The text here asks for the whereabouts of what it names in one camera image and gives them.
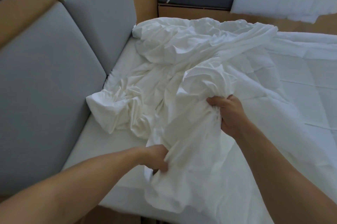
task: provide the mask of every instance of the gray cushion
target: gray cushion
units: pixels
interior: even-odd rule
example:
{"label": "gray cushion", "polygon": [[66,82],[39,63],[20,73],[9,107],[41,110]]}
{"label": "gray cushion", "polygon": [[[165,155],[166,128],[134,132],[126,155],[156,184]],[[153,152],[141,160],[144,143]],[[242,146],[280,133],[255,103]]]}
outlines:
{"label": "gray cushion", "polygon": [[133,0],[63,0],[109,74],[136,24]]}
{"label": "gray cushion", "polygon": [[61,170],[105,78],[61,3],[0,51],[0,195]]}

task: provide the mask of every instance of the hand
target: hand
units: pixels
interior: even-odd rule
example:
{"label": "hand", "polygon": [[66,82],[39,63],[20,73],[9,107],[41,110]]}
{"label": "hand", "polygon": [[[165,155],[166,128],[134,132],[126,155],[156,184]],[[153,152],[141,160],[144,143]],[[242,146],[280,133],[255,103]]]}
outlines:
{"label": "hand", "polygon": [[141,159],[141,165],[145,165],[154,171],[167,172],[168,166],[164,161],[164,158],[168,150],[164,145],[154,145],[143,148],[143,157]]}
{"label": "hand", "polygon": [[233,138],[237,137],[242,128],[250,123],[240,100],[234,95],[230,95],[227,99],[214,96],[208,98],[207,102],[212,106],[220,107],[221,130]]}

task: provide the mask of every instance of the wooden bed frame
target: wooden bed frame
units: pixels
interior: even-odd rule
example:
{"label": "wooden bed frame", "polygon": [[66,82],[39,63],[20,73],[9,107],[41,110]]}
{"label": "wooden bed frame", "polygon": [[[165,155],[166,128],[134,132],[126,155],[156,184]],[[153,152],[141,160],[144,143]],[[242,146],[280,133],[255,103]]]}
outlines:
{"label": "wooden bed frame", "polygon": [[207,9],[202,7],[175,6],[168,4],[158,4],[159,17],[199,19],[213,18],[220,22],[244,19],[250,23],[264,23],[278,26],[283,32],[310,32],[337,35],[337,14],[322,15],[314,24],[306,22],[296,22],[288,19],[275,19],[262,16],[246,14],[233,14],[227,10]]}

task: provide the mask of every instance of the forearm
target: forearm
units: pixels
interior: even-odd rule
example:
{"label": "forearm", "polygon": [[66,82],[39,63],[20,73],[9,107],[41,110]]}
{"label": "forearm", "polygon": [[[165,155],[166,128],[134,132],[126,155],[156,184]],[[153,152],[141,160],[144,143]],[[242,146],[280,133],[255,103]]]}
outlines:
{"label": "forearm", "polygon": [[73,224],[138,165],[141,157],[142,149],[132,148],[81,162],[4,202],[0,222]]}
{"label": "forearm", "polygon": [[337,206],[249,123],[235,138],[275,224],[337,223]]}

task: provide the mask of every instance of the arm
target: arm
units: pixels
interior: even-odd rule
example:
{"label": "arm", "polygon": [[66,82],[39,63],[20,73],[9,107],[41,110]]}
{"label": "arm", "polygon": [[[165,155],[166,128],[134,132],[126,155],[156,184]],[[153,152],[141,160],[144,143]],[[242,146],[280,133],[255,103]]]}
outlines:
{"label": "arm", "polygon": [[0,204],[0,223],[73,224],[137,165],[167,171],[163,145],[132,148],[81,162]]}
{"label": "arm", "polygon": [[337,205],[248,120],[238,98],[213,97],[207,101],[220,107],[221,129],[240,147],[275,224],[337,223]]}

